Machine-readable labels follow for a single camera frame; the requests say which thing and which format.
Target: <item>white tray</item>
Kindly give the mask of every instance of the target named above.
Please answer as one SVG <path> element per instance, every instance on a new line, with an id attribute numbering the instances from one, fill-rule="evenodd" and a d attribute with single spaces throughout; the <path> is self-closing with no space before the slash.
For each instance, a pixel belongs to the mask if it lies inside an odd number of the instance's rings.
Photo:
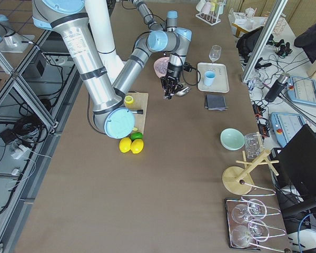
<path id="1" fill-rule="evenodd" d="M 213 67 L 215 72 L 215 79 L 211 86 L 206 86 L 204 84 L 205 72 L 209 70 L 210 67 Z M 208 91 L 208 92 L 221 92 L 226 93 L 229 92 L 230 87 L 228 85 L 228 77 L 227 77 L 227 69 L 224 64 L 219 63 L 206 63 L 200 62 L 198 63 L 198 70 L 201 74 L 200 82 L 198 83 L 198 89 L 200 91 Z"/>

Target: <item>pink bowl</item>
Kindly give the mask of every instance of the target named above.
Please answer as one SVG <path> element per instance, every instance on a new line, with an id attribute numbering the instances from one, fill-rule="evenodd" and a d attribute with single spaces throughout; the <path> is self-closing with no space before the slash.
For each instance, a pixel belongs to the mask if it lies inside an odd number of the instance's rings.
<path id="1" fill-rule="evenodd" d="M 168 63 L 169 63 L 169 57 L 162 57 L 154 62 L 153 64 L 154 72 L 156 72 L 156 75 L 159 78 L 166 75 Z"/>

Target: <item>person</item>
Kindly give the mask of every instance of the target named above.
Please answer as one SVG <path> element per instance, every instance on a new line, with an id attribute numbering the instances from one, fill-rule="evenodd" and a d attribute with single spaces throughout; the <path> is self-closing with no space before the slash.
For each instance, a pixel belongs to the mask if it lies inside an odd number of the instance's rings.
<path id="1" fill-rule="evenodd" d="M 303 48 L 311 63 L 314 63 L 316 60 L 316 24 L 298 36 L 294 40 L 294 46 Z"/>

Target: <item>green lime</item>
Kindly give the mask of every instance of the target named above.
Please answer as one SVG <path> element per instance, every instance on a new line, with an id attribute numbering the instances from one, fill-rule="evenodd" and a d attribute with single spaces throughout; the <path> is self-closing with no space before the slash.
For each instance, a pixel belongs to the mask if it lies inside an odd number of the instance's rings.
<path id="1" fill-rule="evenodd" d="M 130 139 L 133 141 L 137 139 L 142 139 L 142 138 L 143 138 L 143 134 L 141 132 L 134 132 L 130 136 Z"/>

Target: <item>white box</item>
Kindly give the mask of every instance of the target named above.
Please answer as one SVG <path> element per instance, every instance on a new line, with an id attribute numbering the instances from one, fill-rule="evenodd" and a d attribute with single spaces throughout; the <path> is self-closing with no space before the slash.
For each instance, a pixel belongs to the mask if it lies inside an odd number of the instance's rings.
<path id="1" fill-rule="evenodd" d="M 243 25 L 246 23 L 247 18 L 243 12 L 233 12 L 233 23 L 236 25 Z"/>

